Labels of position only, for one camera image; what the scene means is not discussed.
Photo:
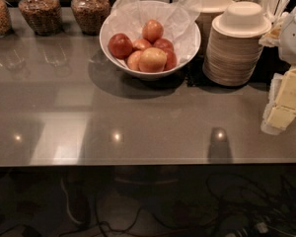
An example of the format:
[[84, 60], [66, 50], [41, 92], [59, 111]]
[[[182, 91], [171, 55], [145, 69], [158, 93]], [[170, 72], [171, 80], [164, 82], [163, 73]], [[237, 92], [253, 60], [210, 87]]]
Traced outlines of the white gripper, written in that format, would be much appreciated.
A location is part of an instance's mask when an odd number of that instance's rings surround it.
[[261, 131], [278, 135], [296, 118], [296, 6], [260, 38], [259, 44], [277, 46], [279, 58], [292, 65], [283, 75], [273, 75], [262, 115]]

